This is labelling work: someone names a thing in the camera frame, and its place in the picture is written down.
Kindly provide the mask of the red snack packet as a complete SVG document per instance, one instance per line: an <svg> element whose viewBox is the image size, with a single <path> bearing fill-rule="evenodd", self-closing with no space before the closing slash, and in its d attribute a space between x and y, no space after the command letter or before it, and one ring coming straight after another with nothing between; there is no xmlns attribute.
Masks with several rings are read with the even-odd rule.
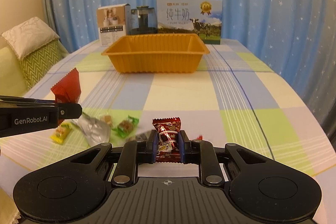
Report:
<svg viewBox="0 0 336 224"><path fill-rule="evenodd" d="M55 103L58 105L58 124L67 119L79 118L82 107L79 104L81 87L79 72L76 68L67 73L57 82L51 91L55 95Z"/></svg>

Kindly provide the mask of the dark red candy wrapper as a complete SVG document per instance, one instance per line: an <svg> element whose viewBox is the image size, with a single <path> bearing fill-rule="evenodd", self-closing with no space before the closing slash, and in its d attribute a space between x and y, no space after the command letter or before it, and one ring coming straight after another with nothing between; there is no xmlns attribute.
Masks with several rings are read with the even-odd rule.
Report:
<svg viewBox="0 0 336 224"><path fill-rule="evenodd" d="M181 119L179 117L157 118L153 119L152 124L158 134L156 162L180 162L178 134L181 130Z"/></svg>

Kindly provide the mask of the silver foil snack packet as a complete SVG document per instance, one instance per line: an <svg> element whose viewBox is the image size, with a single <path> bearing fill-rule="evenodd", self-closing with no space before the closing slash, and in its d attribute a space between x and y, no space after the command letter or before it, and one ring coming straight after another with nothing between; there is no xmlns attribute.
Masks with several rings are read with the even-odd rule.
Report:
<svg viewBox="0 0 336 224"><path fill-rule="evenodd" d="M111 128L107 123L85 113L78 119L72 119L71 122L83 133L90 147L109 143Z"/></svg>

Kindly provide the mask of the dark candy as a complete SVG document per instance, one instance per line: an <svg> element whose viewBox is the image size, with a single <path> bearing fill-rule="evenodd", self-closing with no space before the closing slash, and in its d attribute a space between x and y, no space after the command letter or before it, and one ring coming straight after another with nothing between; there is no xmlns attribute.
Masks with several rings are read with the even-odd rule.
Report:
<svg viewBox="0 0 336 224"><path fill-rule="evenodd" d="M148 141L149 140L149 137L150 137L150 134L151 134L151 130L149 131L146 131L146 132L142 132L142 133L139 133L139 134L135 134L133 136L130 136L126 139L126 142L128 141Z"/></svg>

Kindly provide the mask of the white and green cushion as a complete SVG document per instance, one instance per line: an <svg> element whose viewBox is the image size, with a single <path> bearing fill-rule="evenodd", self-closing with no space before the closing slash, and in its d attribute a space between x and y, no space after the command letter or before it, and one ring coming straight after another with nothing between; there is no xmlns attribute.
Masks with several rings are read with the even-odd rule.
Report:
<svg viewBox="0 0 336 224"><path fill-rule="evenodd" d="M52 66L68 55L59 35L36 16L3 32L1 37L17 56L26 87L29 89Z"/></svg>

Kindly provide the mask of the small tan candy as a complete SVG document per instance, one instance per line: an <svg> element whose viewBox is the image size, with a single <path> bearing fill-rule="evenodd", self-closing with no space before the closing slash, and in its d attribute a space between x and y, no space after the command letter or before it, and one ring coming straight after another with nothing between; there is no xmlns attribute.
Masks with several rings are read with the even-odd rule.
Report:
<svg viewBox="0 0 336 224"><path fill-rule="evenodd" d="M106 123L110 127L113 126L113 119L112 119L112 116L109 114L100 115L100 121Z"/></svg>

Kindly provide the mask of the pure milk carton box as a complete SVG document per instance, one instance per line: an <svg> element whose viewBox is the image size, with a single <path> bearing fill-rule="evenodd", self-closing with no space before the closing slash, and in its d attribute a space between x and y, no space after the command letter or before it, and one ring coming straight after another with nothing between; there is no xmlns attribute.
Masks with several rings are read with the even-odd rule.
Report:
<svg viewBox="0 0 336 224"><path fill-rule="evenodd" d="M206 44L220 44L221 0L157 0L157 27L161 34L199 36Z"/></svg>

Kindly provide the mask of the orange plastic tray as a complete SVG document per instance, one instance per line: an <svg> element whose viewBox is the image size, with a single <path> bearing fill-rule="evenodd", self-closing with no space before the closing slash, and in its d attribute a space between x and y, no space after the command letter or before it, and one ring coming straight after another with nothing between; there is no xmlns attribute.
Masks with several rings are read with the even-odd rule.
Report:
<svg viewBox="0 0 336 224"><path fill-rule="evenodd" d="M193 73L210 53L196 34L128 35L101 54L119 73Z"/></svg>

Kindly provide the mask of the checkered tablecloth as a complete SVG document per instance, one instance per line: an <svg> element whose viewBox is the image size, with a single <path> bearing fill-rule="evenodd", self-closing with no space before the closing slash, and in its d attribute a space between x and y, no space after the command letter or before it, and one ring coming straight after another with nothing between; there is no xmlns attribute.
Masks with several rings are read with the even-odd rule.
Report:
<svg viewBox="0 0 336 224"><path fill-rule="evenodd" d="M318 223L335 223L335 151L321 126L290 85L236 40L209 46L191 74L125 74L115 71L103 47L92 42L56 64L27 92L51 100L51 87L79 71L86 114L114 123L139 119L137 133L154 118L179 117L189 138L214 146L235 142L316 179L322 202Z"/></svg>

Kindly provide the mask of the white humidifier product box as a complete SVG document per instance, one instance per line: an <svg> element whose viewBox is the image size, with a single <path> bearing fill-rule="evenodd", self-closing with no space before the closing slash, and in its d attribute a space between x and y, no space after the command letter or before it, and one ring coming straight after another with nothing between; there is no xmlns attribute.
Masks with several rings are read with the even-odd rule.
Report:
<svg viewBox="0 0 336 224"><path fill-rule="evenodd" d="M102 46L110 46L119 38L130 34L130 4L99 7L96 16L98 35Z"/></svg>

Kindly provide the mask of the green candy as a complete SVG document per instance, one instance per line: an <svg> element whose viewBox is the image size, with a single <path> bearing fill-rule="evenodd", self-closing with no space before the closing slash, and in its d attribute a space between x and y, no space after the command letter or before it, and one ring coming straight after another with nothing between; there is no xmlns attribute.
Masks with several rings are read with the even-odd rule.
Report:
<svg viewBox="0 0 336 224"><path fill-rule="evenodd" d="M126 138L137 127L139 119L133 116L127 116L112 130L121 138Z"/></svg>

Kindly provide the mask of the yellow candy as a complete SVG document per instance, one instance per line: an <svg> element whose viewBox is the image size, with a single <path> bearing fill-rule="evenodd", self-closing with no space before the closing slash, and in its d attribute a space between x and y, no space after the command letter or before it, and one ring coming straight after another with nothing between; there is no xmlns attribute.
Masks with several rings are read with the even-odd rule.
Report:
<svg viewBox="0 0 336 224"><path fill-rule="evenodd" d="M60 124L54 133L50 136L51 140L58 144L63 144L67 136L72 131L69 123Z"/></svg>

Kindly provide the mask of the small red candy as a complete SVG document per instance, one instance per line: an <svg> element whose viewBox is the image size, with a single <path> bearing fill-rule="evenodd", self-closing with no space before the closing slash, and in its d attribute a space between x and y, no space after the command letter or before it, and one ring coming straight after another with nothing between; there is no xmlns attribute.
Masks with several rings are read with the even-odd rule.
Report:
<svg viewBox="0 0 336 224"><path fill-rule="evenodd" d="M199 135L198 137L196 137L194 140L203 140L203 136Z"/></svg>

